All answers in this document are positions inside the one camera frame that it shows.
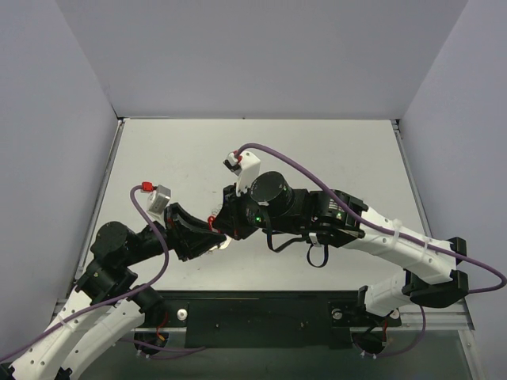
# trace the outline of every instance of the robotic arm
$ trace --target robotic arm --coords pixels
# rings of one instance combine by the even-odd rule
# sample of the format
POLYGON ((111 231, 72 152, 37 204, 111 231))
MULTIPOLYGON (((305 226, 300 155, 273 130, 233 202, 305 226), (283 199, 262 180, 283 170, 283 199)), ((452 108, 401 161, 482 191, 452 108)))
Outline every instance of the robotic arm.
MULTIPOLYGON (((466 256, 463 239, 429 239, 405 228, 397 219, 384 218, 361 200, 333 190, 363 220, 395 232, 394 236, 381 234, 355 220, 323 191, 293 189, 278 172, 259 176, 261 162, 249 151, 239 157, 235 153, 229 154, 224 164, 238 179, 223 190, 222 209, 210 222, 192 217, 178 203, 168 204, 169 189, 163 186, 153 188, 150 184, 143 186, 145 192, 150 192, 147 211, 157 220, 158 231, 178 259, 191 260, 210 250, 224 249, 231 239, 246 239, 262 230, 268 247, 275 252, 305 241, 311 246, 323 245, 326 249, 329 246, 359 249, 400 266, 402 270, 392 278, 359 289, 357 313, 386 317, 410 303, 442 308, 468 294, 467 274, 456 269, 459 261, 428 248, 428 245, 438 246, 466 256), (273 234, 297 237, 273 248, 273 234), (400 234, 425 241, 427 246, 401 239, 400 234)), ((149 226, 136 234, 119 222, 109 222, 99 229, 90 250, 94 254, 93 261, 51 324, 83 307, 129 291, 137 275, 128 267, 161 254, 162 246, 149 226)), ((118 307, 85 313, 76 318, 74 324, 66 323, 47 335, 14 361, 10 378, 78 378, 94 359, 125 333, 145 321, 159 321, 164 312, 163 298, 148 287, 122 301, 118 307), (96 324, 110 309, 112 312, 96 324)))

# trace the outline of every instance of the red wire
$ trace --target red wire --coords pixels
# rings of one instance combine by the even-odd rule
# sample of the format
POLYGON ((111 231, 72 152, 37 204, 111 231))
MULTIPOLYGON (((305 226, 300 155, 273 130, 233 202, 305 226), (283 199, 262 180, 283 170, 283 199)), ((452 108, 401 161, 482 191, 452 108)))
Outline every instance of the red wire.
POLYGON ((213 215, 208 217, 208 226, 210 231, 213 231, 213 222, 215 221, 215 217, 213 215))
POLYGON ((387 341, 387 319, 383 323, 383 340, 387 341))
POLYGON ((166 340, 166 338, 164 338, 162 335, 160 335, 160 333, 158 332, 158 330, 167 323, 168 319, 169 319, 169 314, 166 312, 164 314, 164 320, 162 321, 162 323, 160 325, 157 326, 157 330, 156 330, 157 331, 157 336, 162 341, 166 340))

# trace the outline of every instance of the gray wall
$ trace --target gray wall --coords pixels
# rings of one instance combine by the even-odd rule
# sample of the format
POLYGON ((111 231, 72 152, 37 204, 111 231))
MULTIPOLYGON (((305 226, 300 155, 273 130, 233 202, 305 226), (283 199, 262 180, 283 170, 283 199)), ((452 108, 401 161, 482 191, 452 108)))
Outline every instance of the gray wall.
POLYGON ((116 117, 54 0, 0 2, 0 355, 65 295, 116 117))
POLYGON ((120 116, 398 118, 467 0, 57 0, 120 116))
MULTIPOLYGON (((402 118, 432 232, 507 272, 507 2, 471 0, 402 118)), ((472 287, 496 283, 464 266, 472 287)), ((507 291, 467 298, 492 378, 505 378, 507 291)))

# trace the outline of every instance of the bolt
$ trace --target bolt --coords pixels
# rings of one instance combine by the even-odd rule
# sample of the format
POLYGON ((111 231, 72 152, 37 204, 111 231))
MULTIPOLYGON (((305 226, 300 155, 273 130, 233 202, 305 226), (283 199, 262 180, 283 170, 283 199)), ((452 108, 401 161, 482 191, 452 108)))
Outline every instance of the bolt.
POLYGON ((185 309, 179 309, 176 313, 177 319, 180 321, 184 321, 187 319, 187 316, 189 315, 189 312, 185 309))
POLYGON ((343 313, 340 309, 333 309, 333 311, 331 311, 331 316, 333 319, 339 320, 341 317, 343 317, 343 313))

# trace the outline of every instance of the purple cable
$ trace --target purple cable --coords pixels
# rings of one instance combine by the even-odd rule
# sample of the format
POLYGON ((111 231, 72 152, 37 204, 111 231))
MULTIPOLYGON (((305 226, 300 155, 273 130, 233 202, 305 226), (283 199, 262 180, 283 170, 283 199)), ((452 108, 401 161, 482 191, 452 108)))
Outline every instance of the purple cable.
POLYGON ((354 340, 354 345, 357 348, 359 348, 362 352, 364 352, 365 355, 371 356, 371 357, 375 356, 376 358, 389 358, 391 356, 405 354, 406 352, 410 351, 412 348, 417 346, 419 343, 421 343, 421 340, 425 337, 425 334, 426 334, 426 313, 425 313, 425 310, 422 308, 422 306, 419 306, 419 307, 421 308, 421 315, 422 315, 421 332, 419 333, 419 335, 417 335, 417 338, 415 338, 411 344, 409 344, 408 346, 406 346, 402 350, 393 351, 393 352, 386 352, 386 353, 380 352, 379 354, 374 355, 370 352, 366 352, 363 348, 361 348, 361 346, 357 343, 356 340, 354 340))
MULTIPOLYGON (((310 179, 312 182, 314 182, 317 186, 319 186, 324 191, 324 193, 326 193, 328 196, 330 196, 337 204, 340 205, 340 207, 343 210, 345 210, 350 216, 352 216, 359 223, 364 224, 365 226, 368 226, 368 227, 372 228, 373 230, 377 230, 383 234, 387 234, 387 235, 391 235, 391 236, 393 236, 395 234, 395 232, 393 230, 389 230, 388 228, 377 226, 376 224, 369 222, 368 220, 366 220, 364 218, 361 218, 358 214, 356 214, 354 212, 354 210, 352 210, 349 206, 347 206, 347 204, 344 201, 342 201, 340 198, 338 198, 338 196, 336 194, 334 194, 334 192, 330 188, 328 188, 326 186, 326 184, 324 184, 324 182, 319 180, 308 169, 305 169, 297 162, 291 160, 289 157, 283 155, 282 153, 277 152, 276 150, 274 150, 272 148, 269 148, 269 147, 261 145, 261 144, 256 144, 255 142, 249 142, 237 150, 237 152, 235 153, 235 157, 237 158, 241 154, 241 152, 243 152, 244 150, 249 149, 249 148, 259 149, 259 150, 262 150, 263 152, 266 152, 267 154, 271 154, 272 156, 280 159, 281 161, 285 162, 286 164, 289 164, 290 166, 292 166, 297 171, 301 172, 304 176, 306 176, 308 179, 310 179)), ((412 241, 413 243, 420 245, 421 247, 425 246, 425 243, 422 240, 419 240, 416 237, 412 237, 410 235, 404 234, 403 232, 400 232, 399 237, 404 238, 408 241, 412 241)), ((433 251, 443 253, 444 255, 449 255, 449 256, 452 256, 456 259, 460 259, 462 261, 466 261, 467 263, 470 263, 470 264, 476 265, 480 268, 486 269, 488 272, 493 273, 494 275, 496 275, 500 279, 500 283, 498 285, 495 285, 493 287, 482 287, 479 289, 473 289, 471 291, 468 291, 469 294, 486 293, 488 291, 497 291, 498 289, 502 289, 505 285, 507 285, 507 278, 501 272, 499 272, 495 268, 489 266, 488 264, 484 264, 481 261, 478 261, 476 259, 472 259, 467 256, 461 256, 458 253, 455 253, 453 251, 449 251, 446 249, 442 249, 442 248, 437 247, 432 244, 428 244, 428 248, 433 251)))
POLYGON ((139 346, 144 346, 148 348, 153 348, 155 350, 163 351, 163 352, 186 352, 188 354, 193 354, 194 352, 200 352, 206 349, 206 347, 199 347, 199 348, 165 348, 165 347, 159 347, 155 346, 154 344, 149 344, 146 342, 143 342, 141 340, 135 340, 130 338, 120 338, 118 340, 119 342, 124 343, 133 343, 138 344, 139 346))
POLYGON ((150 359, 153 359, 153 360, 174 360, 174 359, 180 359, 180 358, 183 358, 184 356, 189 356, 191 354, 195 354, 196 352, 201 352, 203 350, 204 350, 204 348, 202 350, 192 351, 192 352, 185 352, 184 354, 175 355, 175 356, 150 356, 150 359))
MULTIPOLYGON (((151 221, 150 217, 148 217, 146 212, 144 212, 143 208, 139 205, 139 203, 135 199, 135 192, 137 192, 138 190, 141 190, 142 188, 143 188, 143 186, 141 186, 141 185, 134 186, 132 188, 132 190, 130 191, 130 199, 131 199, 132 203, 134 204, 135 209, 141 214, 141 216, 146 221, 146 223, 148 223, 151 230, 154 232, 155 236, 157 237, 157 239, 160 241, 160 244, 162 245, 162 248, 164 250, 164 265, 160 269, 160 272, 153 279, 151 279, 147 283, 141 285, 140 287, 137 287, 133 291, 128 291, 125 294, 119 295, 115 298, 108 299, 107 301, 99 302, 93 306, 85 307, 84 309, 81 309, 81 310, 75 312, 74 314, 70 315, 69 317, 63 319, 63 323, 67 323, 69 321, 72 321, 76 317, 79 317, 80 315, 83 315, 84 313, 88 313, 89 311, 98 309, 99 307, 113 305, 113 304, 117 303, 118 301, 120 301, 121 299, 131 297, 133 295, 137 295, 140 291, 143 291, 143 290, 147 289, 148 287, 150 287, 151 285, 153 285, 154 283, 156 283, 163 276, 164 272, 166 271, 167 267, 169 266, 169 248, 167 247, 164 237, 162 236, 162 234, 160 233, 158 228, 155 226, 155 224, 151 221)), ((33 344, 37 343, 39 340, 45 338, 49 334, 51 334, 54 331, 56 331, 57 329, 59 329, 61 326, 62 326, 62 322, 59 322, 56 325, 53 325, 51 328, 42 332, 39 336, 30 340, 24 346, 18 348, 15 351, 10 352, 7 355, 4 355, 2 358, 0 358, 0 363, 5 362, 8 358, 11 358, 12 356, 17 355, 20 352, 23 352, 24 350, 26 350, 27 348, 29 348, 33 344)))

